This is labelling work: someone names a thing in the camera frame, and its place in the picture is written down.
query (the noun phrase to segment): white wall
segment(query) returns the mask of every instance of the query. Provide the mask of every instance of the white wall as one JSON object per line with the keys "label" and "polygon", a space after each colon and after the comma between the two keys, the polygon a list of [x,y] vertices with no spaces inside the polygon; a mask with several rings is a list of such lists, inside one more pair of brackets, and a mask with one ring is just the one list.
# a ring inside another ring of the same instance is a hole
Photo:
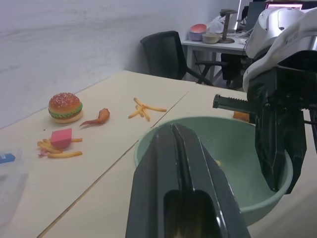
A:
{"label": "white wall", "polygon": [[146,72],[139,41],[207,23],[231,0],[2,0],[0,128],[116,72]]}

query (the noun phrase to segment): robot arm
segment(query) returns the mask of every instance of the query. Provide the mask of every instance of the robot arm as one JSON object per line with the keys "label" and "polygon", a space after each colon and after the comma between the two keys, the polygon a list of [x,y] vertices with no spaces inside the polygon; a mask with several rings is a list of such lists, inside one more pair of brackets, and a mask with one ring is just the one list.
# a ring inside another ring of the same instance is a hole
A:
{"label": "robot arm", "polygon": [[[272,69],[273,67],[278,66],[283,60],[292,57],[298,52],[302,51],[317,51],[317,9],[308,11],[306,14],[297,10],[289,8],[280,8],[280,9],[267,9],[269,16],[267,16],[268,27],[271,28],[282,28],[284,30],[271,29],[272,32],[267,32],[267,35],[270,37],[265,40],[270,42],[273,39],[273,44],[269,48],[266,55],[254,62],[245,72],[243,76],[243,88],[247,92],[249,88],[249,81],[257,77],[259,74]],[[260,18],[266,17],[265,11],[260,15],[259,21],[256,24],[256,27],[260,29]],[[287,23],[283,24],[283,21],[279,21],[279,18],[287,18],[288,22],[292,21],[293,23],[288,25]],[[249,48],[256,47],[256,42],[252,39],[254,36],[251,36],[250,43],[246,46],[247,55]],[[310,71],[310,68],[304,68],[302,70]]]}
{"label": "robot arm", "polygon": [[214,99],[215,108],[250,114],[262,174],[273,191],[279,188],[285,156],[294,171],[288,193],[301,173],[306,152],[302,109],[317,109],[316,22],[317,10],[265,10],[246,46],[248,57],[256,60],[243,77],[248,101]]}

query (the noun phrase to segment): green bowl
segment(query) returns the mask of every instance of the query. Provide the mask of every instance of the green bowl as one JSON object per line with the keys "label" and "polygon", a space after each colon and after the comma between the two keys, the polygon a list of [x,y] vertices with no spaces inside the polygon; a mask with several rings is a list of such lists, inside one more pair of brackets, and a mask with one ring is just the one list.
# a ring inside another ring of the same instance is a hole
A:
{"label": "green bowl", "polygon": [[[287,191],[293,177],[291,159],[286,154],[280,190],[269,189],[262,173],[255,150],[255,127],[234,119],[216,117],[181,118],[162,125],[179,123],[192,129],[200,138],[211,156],[221,162],[221,168],[230,182],[233,193],[244,215],[251,225],[267,215]],[[134,152],[138,166],[158,127],[143,135]]]}

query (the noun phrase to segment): white bag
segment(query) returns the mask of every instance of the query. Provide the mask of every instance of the white bag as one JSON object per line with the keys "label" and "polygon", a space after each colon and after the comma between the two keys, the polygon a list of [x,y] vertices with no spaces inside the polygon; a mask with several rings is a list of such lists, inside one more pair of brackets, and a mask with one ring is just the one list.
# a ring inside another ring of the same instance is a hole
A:
{"label": "white bag", "polygon": [[220,34],[223,32],[224,26],[224,17],[217,16],[214,20],[212,20],[209,24],[207,24],[207,32],[209,33],[217,33]]}

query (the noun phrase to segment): plastic container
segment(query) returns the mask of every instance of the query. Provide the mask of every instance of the plastic container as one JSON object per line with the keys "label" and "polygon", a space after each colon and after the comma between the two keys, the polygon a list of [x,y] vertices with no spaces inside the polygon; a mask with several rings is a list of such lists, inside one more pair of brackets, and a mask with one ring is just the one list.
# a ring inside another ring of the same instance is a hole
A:
{"label": "plastic container", "polygon": [[195,33],[195,32],[189,32],[189,39],[191,41],[202,41],[203,40],[203,34],[205,34],[205,32],[202,33]]}
{"label": "plastic container", "polygon": [[203,34],[203,42],[206,44],[216,44],[220,40],[220,35],[213,33]]}
{"label": "plastic container", "polygon": [[0,151],[0,237],[12,220],[28,177],[21,155],[21,150]]}
{"label": "plastic container", "polygon": [[196,24],[190,28],[189,39],[191,41],[202,41],[203,34],[207,31],[207,26],[205,24]]}

